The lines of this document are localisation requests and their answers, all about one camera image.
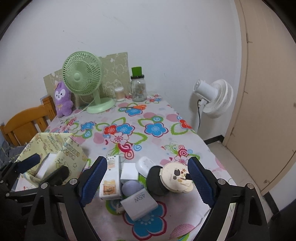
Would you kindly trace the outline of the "tall white product box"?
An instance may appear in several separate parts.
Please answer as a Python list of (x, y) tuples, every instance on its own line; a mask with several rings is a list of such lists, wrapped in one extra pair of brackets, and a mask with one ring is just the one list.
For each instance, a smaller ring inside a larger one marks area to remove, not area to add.
[(99, 197), (102, 200), (121, 199), (121, 162), (120, 156), (107, 157), (107, 171), (100, 183)]

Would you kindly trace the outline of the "white cube charger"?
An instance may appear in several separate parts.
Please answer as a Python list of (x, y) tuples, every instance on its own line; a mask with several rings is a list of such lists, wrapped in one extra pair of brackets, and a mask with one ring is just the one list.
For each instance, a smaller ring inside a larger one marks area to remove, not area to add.
[(138, 180), (138, 171), (135, 163), (123, 163), (123, 166), (121, 168), (120, 181), (122, 184), (124, 184), (127, 181), (131, 180)]

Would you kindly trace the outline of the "lavender round object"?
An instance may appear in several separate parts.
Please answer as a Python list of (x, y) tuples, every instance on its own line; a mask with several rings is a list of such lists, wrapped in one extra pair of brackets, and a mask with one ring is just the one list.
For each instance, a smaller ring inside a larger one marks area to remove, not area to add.
[(122, 185), (121, 191), (124, 196), (129, 197), (139, 192), (143, 188), (144, 188), (144, 185), (141, 184), (140, 182), (135, 180), (129, 180)]

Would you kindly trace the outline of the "white 45W charger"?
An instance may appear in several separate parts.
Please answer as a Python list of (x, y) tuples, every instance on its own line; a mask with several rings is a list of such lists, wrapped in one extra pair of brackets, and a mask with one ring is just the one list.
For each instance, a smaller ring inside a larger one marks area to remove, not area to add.
[(158, 207), (158, 203), (145, 188), (127, 197), (120, 203), (132, 221), (144, 217)]

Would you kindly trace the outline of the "cream round cartoon mirror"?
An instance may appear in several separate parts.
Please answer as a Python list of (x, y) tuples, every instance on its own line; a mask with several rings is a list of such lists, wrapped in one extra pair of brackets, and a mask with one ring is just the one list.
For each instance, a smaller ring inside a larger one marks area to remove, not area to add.
[(175, 193), (189, 193), (193, 190), (193, 182), (186, 179), (187, 174), (187, 166), (180, 163), (167, 163), (159, 172), (161, 183)]

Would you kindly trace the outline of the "black round pad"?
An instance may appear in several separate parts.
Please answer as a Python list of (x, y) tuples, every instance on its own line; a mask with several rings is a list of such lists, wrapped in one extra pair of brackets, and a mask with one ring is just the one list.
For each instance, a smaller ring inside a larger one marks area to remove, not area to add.
[(161, 166), (152, 166), (146, 178), (148, 192), (156, 196), (165, 196), (170, 192), (161, 182), (161, 177), (159, 175), (161, 169)]

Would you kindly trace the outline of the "blue plaid bedding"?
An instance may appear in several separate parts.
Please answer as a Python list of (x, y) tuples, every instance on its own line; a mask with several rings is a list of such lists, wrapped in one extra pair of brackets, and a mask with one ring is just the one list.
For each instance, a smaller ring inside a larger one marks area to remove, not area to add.
[(5, 138), (1, 136), (1, 148), (0, 148), (0, 166), (1, 168), (7, 165), (8, 163), (14, 163), (21, 152), (24, 150), (24, 146), (14, 146), (10, 145)]

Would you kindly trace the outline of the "wooden chair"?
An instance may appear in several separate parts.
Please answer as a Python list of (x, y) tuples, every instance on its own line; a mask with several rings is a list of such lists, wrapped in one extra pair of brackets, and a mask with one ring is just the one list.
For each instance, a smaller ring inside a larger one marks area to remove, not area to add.
[(29, 108), (13, 116), (7, 124), (1, 124), (1, 133), (14, 146), (23, 146), (37, 133), (44, 132), (48, 121), (56, 117), (55, 104), (51, 96), (42, 99), (38, 107)]

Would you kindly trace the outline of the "purple plush bunny toy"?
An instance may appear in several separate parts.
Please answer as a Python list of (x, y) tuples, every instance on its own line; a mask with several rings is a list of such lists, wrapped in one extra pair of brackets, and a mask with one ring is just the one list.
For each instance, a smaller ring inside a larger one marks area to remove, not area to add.
[(66, 87), (63, 81), (57, 84), (54, 93), (55, 107), (57, 117), (70, 116), (72, 113), (73, 102), (71, 100), (71, 91)]

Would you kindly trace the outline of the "beige door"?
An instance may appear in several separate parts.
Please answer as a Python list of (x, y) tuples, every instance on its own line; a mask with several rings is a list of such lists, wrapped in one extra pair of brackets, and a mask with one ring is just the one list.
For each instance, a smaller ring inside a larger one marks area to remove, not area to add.
[(295, 163), (295, 41), (263, 1), (236, 1), (241, 82), (226, 147), (269, 192)]

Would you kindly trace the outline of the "cotton swab container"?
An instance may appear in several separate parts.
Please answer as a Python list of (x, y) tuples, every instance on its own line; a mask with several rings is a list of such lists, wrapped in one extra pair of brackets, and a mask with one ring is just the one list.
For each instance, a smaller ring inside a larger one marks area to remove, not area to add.
[(125, 90), (122, 86), (115, 88), (114, 93), (115, 93), (116, 101), (121, 102), (125, 100)]

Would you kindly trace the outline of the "floral tablecloth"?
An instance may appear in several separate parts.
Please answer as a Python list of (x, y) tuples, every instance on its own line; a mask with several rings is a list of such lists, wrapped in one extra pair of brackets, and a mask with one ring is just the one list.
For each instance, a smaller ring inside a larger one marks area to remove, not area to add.
[[(145, 110), (126, 109), (142, 105)], [(127, 99), (112, 109), (89, 114), (76, 110), (71, 117), (55, 118), (48, 132), (72, 133), (92, 164), (98, 156), (120, 156), (123, 163), (148, 157), (156, 165), (187, 164), (196, 157), (216, 178), (231, 181), (222, 166), (193, 128), (159, 95), (144, 102)], [(202, 227), (208, 205), (196, 189), (157, 197), (158, 208), (140, 220), (117, 213), (117, 201), (95, 196), (85, 208), (101, 240), (193, 240)]]

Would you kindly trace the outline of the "glass jar green lid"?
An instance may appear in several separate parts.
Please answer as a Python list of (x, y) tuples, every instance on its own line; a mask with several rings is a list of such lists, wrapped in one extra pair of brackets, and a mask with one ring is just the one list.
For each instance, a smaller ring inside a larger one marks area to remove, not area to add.
[(147, 99), (147, 88), (142, 68), (140, 66), (132, 67), (131, 90), (134, 102), (142, 102)]

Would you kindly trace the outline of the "white standing fan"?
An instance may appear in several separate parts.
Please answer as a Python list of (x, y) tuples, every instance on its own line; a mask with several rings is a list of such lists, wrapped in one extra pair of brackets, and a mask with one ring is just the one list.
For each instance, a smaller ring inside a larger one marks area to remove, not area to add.
[(210, 119), (221, 117), (231, 106), (234, 91), (224, 79), (216, 80), (211, 84), (199, 79), (193, 86), (193, 94), (198, 98), (195, 103), (198, 117), (196, 132), (198, 132), (202, 115)]

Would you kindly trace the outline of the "orange handled scissors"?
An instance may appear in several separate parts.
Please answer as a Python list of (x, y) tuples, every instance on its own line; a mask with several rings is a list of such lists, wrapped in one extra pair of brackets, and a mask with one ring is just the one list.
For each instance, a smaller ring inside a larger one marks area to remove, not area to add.
[(134, 105), (134, 106), (128, 106), (126, 109), (138, 109), (140, 111), (143, 111), (146, 109), (146, 105), (142, 104), (142, 105)]

